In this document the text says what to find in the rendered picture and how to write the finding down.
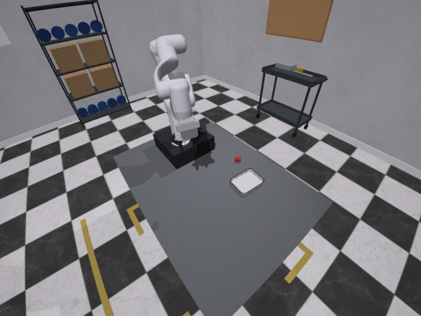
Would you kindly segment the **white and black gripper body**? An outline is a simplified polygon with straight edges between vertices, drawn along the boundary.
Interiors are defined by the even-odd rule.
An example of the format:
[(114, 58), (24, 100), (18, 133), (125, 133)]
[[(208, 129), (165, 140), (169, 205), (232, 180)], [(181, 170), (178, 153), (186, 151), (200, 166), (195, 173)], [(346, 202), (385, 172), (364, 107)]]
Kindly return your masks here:
[(188, 140), (188, 139), (195, 138), (195, 137), (198, 136), (197, 128), (194, 128), (194, 129), (191, 129), (191, 130), (185, 130), (185, 131), (182, 131), (182, 132), (177, 132), (175, 124), (178, 123), (178, 120), (179, 119), (175, 119), (174, 117), (172, 118), (174, 134), (175, 134), (175, 137), (176, 137), (177, 141)]

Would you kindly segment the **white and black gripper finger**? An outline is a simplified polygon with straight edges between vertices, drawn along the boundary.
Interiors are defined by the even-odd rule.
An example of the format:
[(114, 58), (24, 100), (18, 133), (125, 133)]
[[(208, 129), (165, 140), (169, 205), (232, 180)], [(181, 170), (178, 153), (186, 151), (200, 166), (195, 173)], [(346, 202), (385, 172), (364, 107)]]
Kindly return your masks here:
[(175, 143), (176, 145), (178, 145), (180, 147), (180, 151), (182, 151), (182, 153), (184, 154), (184, 148), (183, 148), (183, 145), (182, 145), (182, 141), (179, 142), (179, 141), (175, 140), (175, 134), (172, 135), (170, 141), (172, 143)]
[(197, 141), (203, 135), (203, 133), (199, 129), (197, 129), (197, 130), (198, 130), (199, 134), (198, 134), (197, 137), (193, 138), (193, 148), (194, 148), (195, 151), (197, 151)]

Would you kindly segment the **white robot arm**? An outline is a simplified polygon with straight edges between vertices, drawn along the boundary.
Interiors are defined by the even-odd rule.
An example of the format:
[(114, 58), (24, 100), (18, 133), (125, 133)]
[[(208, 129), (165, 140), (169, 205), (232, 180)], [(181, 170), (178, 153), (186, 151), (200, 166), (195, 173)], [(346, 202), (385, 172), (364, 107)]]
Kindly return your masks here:
[(158, 65), (153, 75), (156, 93), (159, 99), (164, 100), (172, 134), (173, 117), (179, 119), (179, 123), (175, 124), (177, 132), (200, 127), (199, 120), (192, 117), (195, 112), (192, 109), (195, 106), (195, 96), (191, 78), (186, 72), (175, 72), (179, 64), (177, 54), (185, 53), (187, 49), (185, 38), (181, 34), (161, 36), (153, 40), (149, 48)]

